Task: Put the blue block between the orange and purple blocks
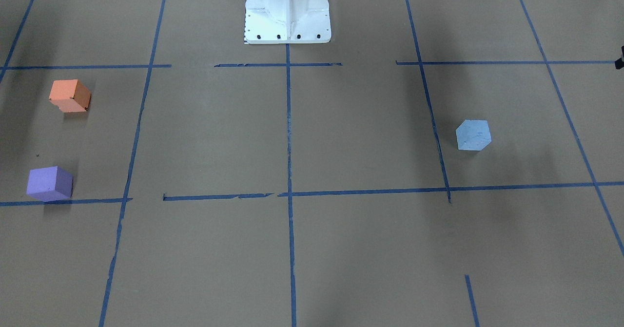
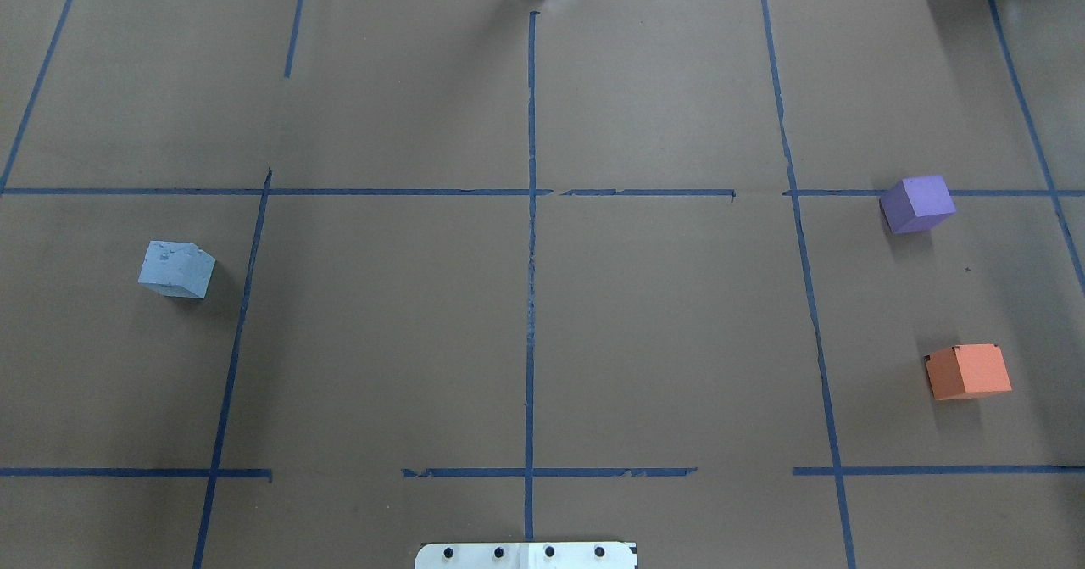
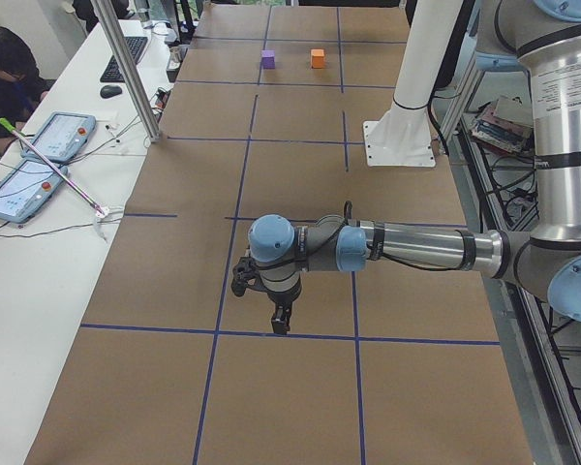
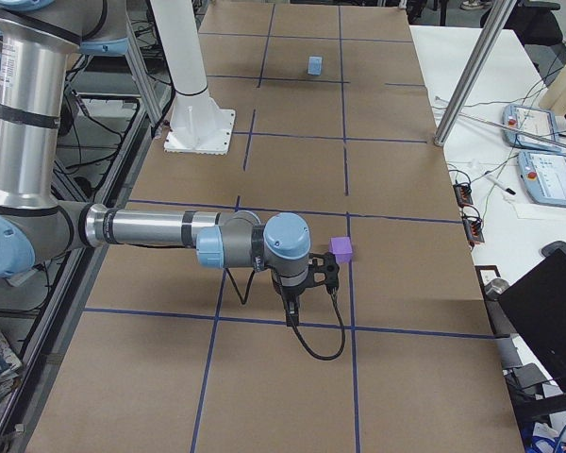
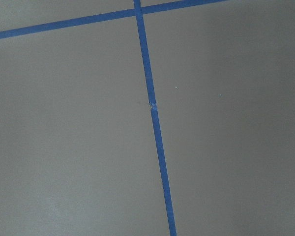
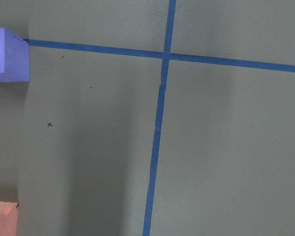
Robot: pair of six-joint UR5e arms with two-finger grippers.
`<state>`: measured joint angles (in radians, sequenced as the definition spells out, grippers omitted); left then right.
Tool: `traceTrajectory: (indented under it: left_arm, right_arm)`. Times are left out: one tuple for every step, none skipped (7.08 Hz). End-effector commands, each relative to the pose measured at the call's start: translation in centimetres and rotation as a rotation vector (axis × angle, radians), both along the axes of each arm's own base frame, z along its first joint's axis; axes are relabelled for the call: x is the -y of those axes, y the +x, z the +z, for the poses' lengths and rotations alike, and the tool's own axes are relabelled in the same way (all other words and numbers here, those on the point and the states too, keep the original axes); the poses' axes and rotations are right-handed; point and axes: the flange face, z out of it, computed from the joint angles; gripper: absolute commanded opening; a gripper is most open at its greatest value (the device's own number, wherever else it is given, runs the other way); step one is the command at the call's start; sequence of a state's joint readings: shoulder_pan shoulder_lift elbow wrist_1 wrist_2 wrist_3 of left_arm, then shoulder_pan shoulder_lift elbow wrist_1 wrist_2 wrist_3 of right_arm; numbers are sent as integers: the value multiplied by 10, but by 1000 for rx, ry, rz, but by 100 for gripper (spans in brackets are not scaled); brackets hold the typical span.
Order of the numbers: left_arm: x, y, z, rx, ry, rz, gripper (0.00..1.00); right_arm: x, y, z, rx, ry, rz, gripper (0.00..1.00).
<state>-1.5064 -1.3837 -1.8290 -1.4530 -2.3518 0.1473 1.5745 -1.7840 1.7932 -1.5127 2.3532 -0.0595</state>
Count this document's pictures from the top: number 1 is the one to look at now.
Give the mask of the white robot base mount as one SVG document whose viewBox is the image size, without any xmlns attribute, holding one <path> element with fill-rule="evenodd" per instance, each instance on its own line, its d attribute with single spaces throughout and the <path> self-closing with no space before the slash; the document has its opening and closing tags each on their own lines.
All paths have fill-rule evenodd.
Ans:
<svg viewBox="0 0 624 327">
<path fill-rule="evenodd" d="M 328 43 L 329 0 L 245 0 L 244 43 Z"/>
</svg>

